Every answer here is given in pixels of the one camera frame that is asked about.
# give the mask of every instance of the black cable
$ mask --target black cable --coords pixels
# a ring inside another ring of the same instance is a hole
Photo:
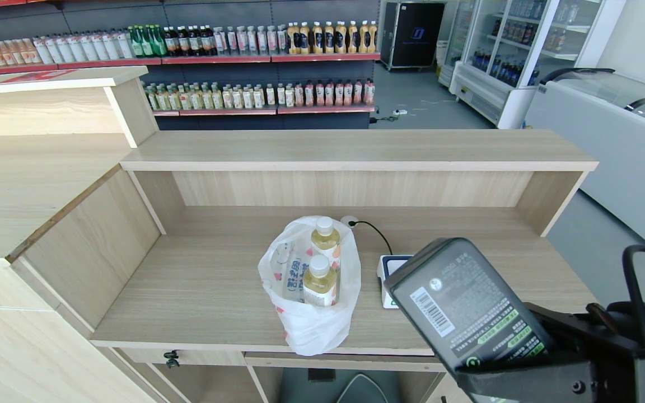
[[[382,232],[380,232],[380,230],[377,229],[377,227],[372,225],[370,222],[366,222],[366,221],[362,221],[362,220],[361,221],[350,221],[350,222],[348,222],[348,225],[350,225],[350,227],[355,227],[357,224],[361,224],[361,223],[362,224],[367,224],[370,227],[372,227],[372,229],[376,230],[377,233],[382,237],[382,240],[385,241],[385,245],[387,245],[387,250],[390,251],[390,255],[394,255],[394,253],[392,253],[392,248],[390,247],[390,243],[387,242],[387,238],[384,235],[382,235]]]
[[[624,249],[621,255],[621,265],[624,268],[624,277],[627,279],[627,288],[629,288],[629,298],[634,309],[634,316],[641,328],[642,342],[645,344],[645,306],[641,289],[638,288],[638,279],[635,275],[634,253],[645,252],[645,245],[630,245]]]

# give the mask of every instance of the barcode label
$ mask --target barcode label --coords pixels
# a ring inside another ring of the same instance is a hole
[[[417,291],[410,294],[410,298],[417,304],[417,308],[422,311],[429,323],[440,334],[440,337],[445,337],[455,331],[455,325],[451,323],[445,312],[442,311],[424,287],[420,287]]]

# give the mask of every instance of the white plastic bag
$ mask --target white plastic bag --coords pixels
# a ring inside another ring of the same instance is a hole
[[[345,340],[360,294],[360,256],[353,231],[333,220],[340,232],[338,303],[302,303],[302,276],[313,256],[310,235],[320,216],[300,217],[285,227],[258,263],[263,288],[285,327],[285,341],[299,355],[329,352]]]

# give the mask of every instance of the bottle cap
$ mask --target bottle cap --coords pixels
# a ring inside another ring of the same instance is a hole
[[[333,227],[333,219],[330,217],[320,217],[317,219],[315,225],[317,226],[317,232],[323,235],[323,237],[332,234],[333,229],[335,229]]]
[[[330,260],[323,255],[315,255],[310,259],[308,270],[315,277],[325,277],[330,272]]]

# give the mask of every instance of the box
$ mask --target box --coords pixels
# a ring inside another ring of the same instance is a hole
[[[392,301],[392,297],[385,287],[382,286],[382,283],[384,283],[392,273],[396,272],[398,268],[404,265],[410,257],[412,257],[412,255],[382,255],[380,257],[380,263],[377,266],[377,277],[380,278],[381,282],[383,308],[399,309],[395,301]]]

